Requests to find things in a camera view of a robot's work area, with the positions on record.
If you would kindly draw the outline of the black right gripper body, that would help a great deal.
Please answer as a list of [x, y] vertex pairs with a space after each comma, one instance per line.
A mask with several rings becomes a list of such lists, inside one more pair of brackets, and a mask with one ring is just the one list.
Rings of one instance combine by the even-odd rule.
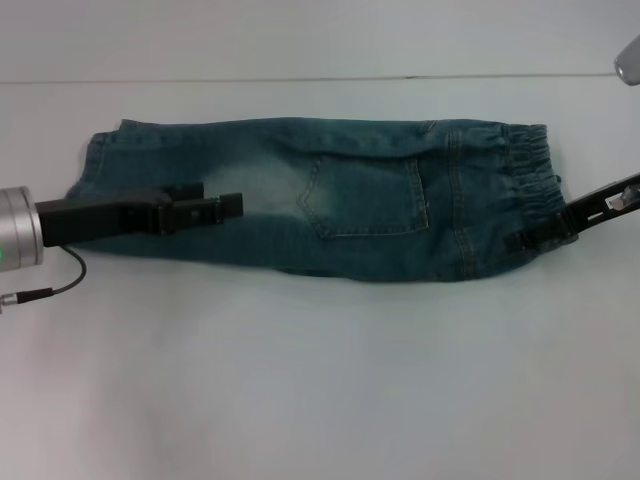
[[564, 208], [564, 219], [578, 235], [638, 209], [639, 175], [636, 174], [571, 201]]

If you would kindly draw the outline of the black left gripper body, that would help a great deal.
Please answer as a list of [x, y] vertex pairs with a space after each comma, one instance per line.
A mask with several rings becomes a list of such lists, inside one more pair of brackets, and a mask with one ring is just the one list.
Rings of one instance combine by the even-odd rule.
[[161, 215], [173, 200], [160, 190], [123, 191], [35, 204], [45, 247], [66, 246], [135, 233], [161, 232]]

